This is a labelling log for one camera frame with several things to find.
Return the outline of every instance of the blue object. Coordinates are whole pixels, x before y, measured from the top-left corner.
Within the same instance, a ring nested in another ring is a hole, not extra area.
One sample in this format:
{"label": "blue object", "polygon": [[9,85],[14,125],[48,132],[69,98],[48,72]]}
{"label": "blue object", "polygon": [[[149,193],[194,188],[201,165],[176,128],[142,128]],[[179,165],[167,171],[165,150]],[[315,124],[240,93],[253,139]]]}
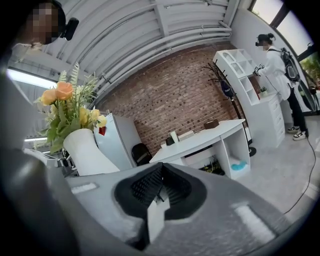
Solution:
{"label": "blue object", "polygon": [[246,166],[246,161],[240,161],[239,164],[232,164],[231,169],[234,171],[241,171]]}

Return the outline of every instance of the white ceiling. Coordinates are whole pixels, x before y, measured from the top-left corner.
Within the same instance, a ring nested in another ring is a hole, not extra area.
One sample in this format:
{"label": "white ceiling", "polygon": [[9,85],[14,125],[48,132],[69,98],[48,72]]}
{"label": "white ceiling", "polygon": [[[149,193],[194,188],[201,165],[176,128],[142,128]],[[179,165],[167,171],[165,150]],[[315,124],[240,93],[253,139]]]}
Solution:
{"label": "white ceiling", "polygon": [[95,72],[101,99],[129,75],[178,51],[227,40],[239,0],[61,0],[67,20],[79,19],[71,41],[59,38],[10,64],[50,79],[78,62]]}

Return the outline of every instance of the black chair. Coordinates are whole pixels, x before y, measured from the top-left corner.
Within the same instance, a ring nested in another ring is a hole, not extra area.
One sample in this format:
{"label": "black chair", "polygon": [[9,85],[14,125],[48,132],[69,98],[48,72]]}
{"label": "black chair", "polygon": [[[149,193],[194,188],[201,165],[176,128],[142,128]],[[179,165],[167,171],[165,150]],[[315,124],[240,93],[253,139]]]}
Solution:
{"label": "black chair", "polygon": [[152,155],[150,154],[147,146],[143,143],[133,146],[132,157],[137,166],[149,164],[150,160],[152,159]]}

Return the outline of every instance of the window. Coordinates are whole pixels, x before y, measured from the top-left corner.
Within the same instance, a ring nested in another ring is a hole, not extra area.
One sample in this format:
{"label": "window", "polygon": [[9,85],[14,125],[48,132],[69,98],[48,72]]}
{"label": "window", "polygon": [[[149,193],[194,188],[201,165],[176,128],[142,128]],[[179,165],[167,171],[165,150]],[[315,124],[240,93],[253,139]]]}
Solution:
{"label": "window", "polygon": [[320,59],[317,52],[300,61],[309,85],[320,86]]}
{"label": "window", "polygon": [[281,9],[281,0],[256,0],[252,12],[270,24]]}
{"label": "window", "polygon": [[277,30],[291,45],[296,55],[300,55],[307,50],[308,44],[314,44],[304,26],[291,11],[277,27]]}

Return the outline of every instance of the white refrigerator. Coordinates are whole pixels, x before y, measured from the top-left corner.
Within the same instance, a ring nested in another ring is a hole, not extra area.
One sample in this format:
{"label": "white refrigerator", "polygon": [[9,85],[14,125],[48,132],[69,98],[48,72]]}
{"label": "white refrigerator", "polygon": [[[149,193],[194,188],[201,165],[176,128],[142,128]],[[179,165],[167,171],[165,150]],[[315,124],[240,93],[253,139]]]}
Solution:
{"label": "white refrigerator", "polygon": [[105,135],[99,134],[99,129],[95,128],[94,137],[100,151],[120,171],[137,166],[132,157],[132,148],[141,143],[141,139],[132,118],[108,114]]}

